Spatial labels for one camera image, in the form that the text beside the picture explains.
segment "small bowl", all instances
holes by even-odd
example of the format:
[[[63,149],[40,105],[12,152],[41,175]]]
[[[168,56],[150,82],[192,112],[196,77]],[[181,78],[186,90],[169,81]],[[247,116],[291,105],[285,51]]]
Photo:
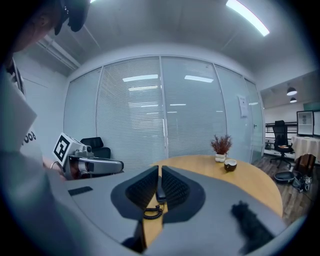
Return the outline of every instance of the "small bowl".
[[[228,159],[224,161],[224,169],[227,172],[233,172],[237,167],[237,161],[234,159]]]

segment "ceiling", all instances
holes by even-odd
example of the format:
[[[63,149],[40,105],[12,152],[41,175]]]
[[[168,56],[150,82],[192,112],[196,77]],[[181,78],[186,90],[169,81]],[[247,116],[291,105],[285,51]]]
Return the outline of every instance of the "ceiling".
[[[287,96],[289,87],[296,89],[297,94]],[[285,83],[261,90],[261,98],[265,109],[287,104],[298,104],[319,101],[320,99],[320,71],[310,72]],[[296,98],[296,103],[290,103],[290,99]]]
[[[177,42],[206,47],[255,72],[305,51],[293,25],[269,0],[240,0],[269,29],[263,37],[227,0],[96,0],[77,33],[63,25],[49,36],[81,65],[93,55],[139,43]]]

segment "white tablecloth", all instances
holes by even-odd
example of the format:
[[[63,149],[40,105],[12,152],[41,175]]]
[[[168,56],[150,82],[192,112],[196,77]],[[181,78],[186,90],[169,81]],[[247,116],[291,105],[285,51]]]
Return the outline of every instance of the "white tablecloth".
[[[295,152],[294,159],[310,154],[314,155],[318,160],[320,159],[320,139],[318,138],[304,138],[299,136],[292,136],[292,148]]]

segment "wooden table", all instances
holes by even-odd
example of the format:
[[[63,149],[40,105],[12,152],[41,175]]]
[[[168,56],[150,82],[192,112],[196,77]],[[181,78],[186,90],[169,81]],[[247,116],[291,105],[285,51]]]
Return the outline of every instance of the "wooden table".
[[[237,160],[237,167],[233,172],[226,172],[224,163],[216,162],[211,155],[187,155],[168,158],[155,162],[152,166],[159,166],[161,176],[161,166],[176,167],[212,178],[220,179],[232,183],[248,194],[265,204],[282,217],[283,205],[280,192],[273,180],[259,168]],[[154,195],[148,207],[154,208],[159,203]],[[146,246],[160,234],[163,226],[163,216],[158,219],[143,219],[143,230]]]

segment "dried flower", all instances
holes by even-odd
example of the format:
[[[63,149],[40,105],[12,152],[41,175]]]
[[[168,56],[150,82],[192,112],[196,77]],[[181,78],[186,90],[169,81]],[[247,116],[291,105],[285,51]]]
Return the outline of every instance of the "dried flower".
[[[211,141],[211,146],[217,154],[224,155],[232,146],[231,136],[225,135],[218,137],[217,135],[214,135],[214,140]]]

